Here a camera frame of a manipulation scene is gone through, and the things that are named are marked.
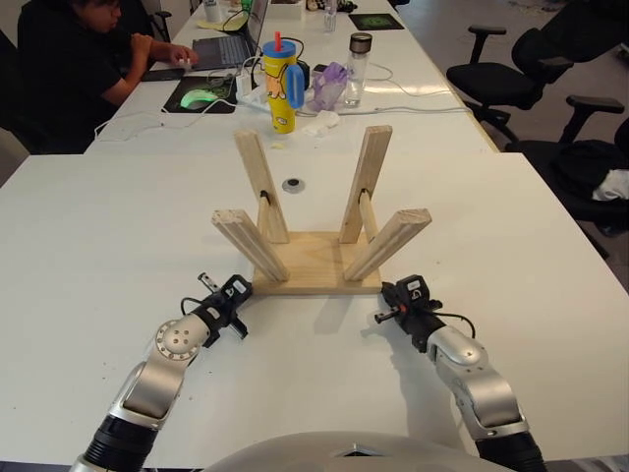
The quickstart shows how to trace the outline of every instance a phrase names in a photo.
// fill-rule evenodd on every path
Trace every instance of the computer mouse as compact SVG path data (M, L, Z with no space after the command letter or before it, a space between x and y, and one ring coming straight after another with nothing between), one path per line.
M205 90L202 88L196 88L188 91L181 98L181 106L182 108L186 108L187 110L201 110L202 108L206 108L212 101L215 101L218 98L216 94L212 93L209 90Z

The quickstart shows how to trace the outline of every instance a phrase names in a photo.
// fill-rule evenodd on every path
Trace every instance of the desk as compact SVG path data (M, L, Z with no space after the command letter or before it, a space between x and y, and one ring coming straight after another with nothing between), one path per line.
M396 18L397 13L384 0L362 0L360 13L389 12ZM196 21L204 18L203 8L197 9L173 42L191 45L194 39L219 35L216 31L199 29ZM346 14L337 15L336 32L323 33L322 12L306 12L302 22L287 20L267 20L262 30L260 43L272 40L273 32L280 30L283 35L295 36L303 40L306 50L303 59L311 67L331 61L345 63L349 50L349 37L356 28ZM406 105L420 108L448 108L461 106L459 98L450 90L446 80L438 72L424 50L406 30L373 31L371 61L387 66L394 72L394 80L411 93L424 93L448 90L447 93L409 97L396 86L384 82L368 83L367 92L360 110L373 110L377 106ZM368 77L385 77L386 73L374 67L368 68ZM177 83L140 84L116 116L126 116L139 112L162 115L162 119L173 127L181 127L192 122L195 116L163 116L161 107L175 89ZM312 141L304 140L299 129L310 118L298 118L298 131L292 135L279 137L274 134L270 117L248 108L238 108L232 115L211 115L203 117L194 126L186 129L153 129L141 133L123 143L95 142L87 152L132 154L190 153L221 155L232 148L232 133L240 128L254 128L264 133L264 139L281 141L295 153L303 152ZM317 140L321 152L349 151L347 137L359 139L365 127L391 124L395 137L408 148L425 151L443 150L465 152L494 152L495 147L485 132L469 113L419 115L409 113L387 113L368 116L344 117L342 123L333 129L328 137ZM102 140L126 139L143 128L154 126L154 118L143 116L117 120L102 132Z
M359 153L277 153L291 229L340 226ZM210 155L30 157L0 189L0 460L70 464L145 344L196 276L251 266L211 225L253 196L234 147ZM627 452L629 297L519 154L390 152L374 209L433 223L381 269L422 274L477 326L546 459ZM451 395L376 296L255 298L250 335L225 332L191 366L146 464L203 467L303 431L380 431L473 446ZM461 330L464 324L454 322Z

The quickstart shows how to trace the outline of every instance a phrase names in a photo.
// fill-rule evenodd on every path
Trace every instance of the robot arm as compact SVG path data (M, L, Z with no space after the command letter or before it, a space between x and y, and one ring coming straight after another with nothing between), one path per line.
M545 471L542 453L529 433L509 383L491 366L485 348L433 311L424 279L412 275L395 285L384 283L382 295L391 312L376 315L382 323L395 319L411 335L413 345L434 363L439 378L454 394L465 426L481 458L518 471Z
M234 275L219 289L207 275L199 279L210 295L189 314L159 327L148 358L129 374L71 471L140 471L201 347L213 344L227 326L241 338L247 335L236 309L252 295L251 284Z

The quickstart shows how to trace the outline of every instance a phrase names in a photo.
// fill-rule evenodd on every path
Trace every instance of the laptop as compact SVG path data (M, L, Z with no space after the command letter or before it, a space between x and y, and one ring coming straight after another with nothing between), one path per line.
M193 50L199 55L199 62L193 66L193 70L230 69L242 65L248 57L255 56L266 15L267 1L252 2L243 33L193 41Z

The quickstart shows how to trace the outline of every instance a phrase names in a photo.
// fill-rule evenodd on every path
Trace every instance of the black mat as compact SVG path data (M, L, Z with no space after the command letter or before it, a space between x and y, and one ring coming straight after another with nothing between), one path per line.
M236 84L233 78L225 77L184 77L172 95L166 101L164 108L169 113L201 113L199 110L189 110L181 106L182 97L190 90L204 89L214 93L218 98L222 98L230 103L236 104ZM228 114L233 113L236 108L225 103L216 103L207 111L208 113Z
M388 13L360 13L350 15L350 20L360 31L403 30L400 25Z

